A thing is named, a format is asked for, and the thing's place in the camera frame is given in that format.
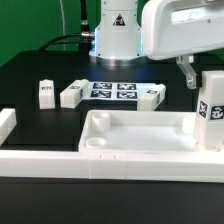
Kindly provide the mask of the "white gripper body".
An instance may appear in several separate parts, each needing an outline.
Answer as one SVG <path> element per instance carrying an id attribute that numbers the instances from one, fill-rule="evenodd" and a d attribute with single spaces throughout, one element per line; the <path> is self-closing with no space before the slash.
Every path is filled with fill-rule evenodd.
<path id="1" fill-rule="evenodd" d="M 149 0 L 142 39 L 153 60 L 224 48 L 224 0 Z"/>

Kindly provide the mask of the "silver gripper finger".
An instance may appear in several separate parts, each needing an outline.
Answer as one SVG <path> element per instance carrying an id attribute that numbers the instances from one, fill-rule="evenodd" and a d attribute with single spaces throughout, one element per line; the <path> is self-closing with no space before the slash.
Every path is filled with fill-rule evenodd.
<path id="1" fill-rule="evenodd" d="M 183 55 L 176 58 L 176 63 L 184 73 L 186 85 L 189 89 L 195 89 L 197 87 L 197 74 L 191 66 L 193 62 L 194 57 L 192 55 Z"/>

